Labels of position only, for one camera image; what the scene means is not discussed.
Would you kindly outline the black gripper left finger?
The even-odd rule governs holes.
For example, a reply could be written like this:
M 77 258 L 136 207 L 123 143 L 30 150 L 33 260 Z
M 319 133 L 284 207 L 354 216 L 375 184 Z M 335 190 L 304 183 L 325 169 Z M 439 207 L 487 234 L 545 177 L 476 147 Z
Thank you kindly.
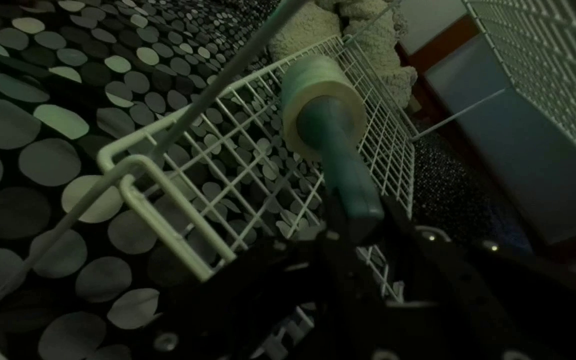
M 297 307 L 313 302 L 313 334 L 354 341 L 362 313 L 380 292 L 355 248 L 382 222 L 382 201 L 351 212 L 333 195 L 325 201 L 327 229 L 309 242 L 263 242 L 206 283 L 164 294 L 156 322 L 156 360 L 243 360 Z

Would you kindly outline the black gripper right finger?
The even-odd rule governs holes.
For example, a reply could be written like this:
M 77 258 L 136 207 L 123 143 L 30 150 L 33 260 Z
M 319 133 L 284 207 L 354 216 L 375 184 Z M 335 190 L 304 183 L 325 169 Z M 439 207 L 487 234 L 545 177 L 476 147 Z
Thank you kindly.
M 461 244 L 383 203 L 404 299 L 438 311 L 461 360 L 576 360 L 576 275 L 513 246 Z

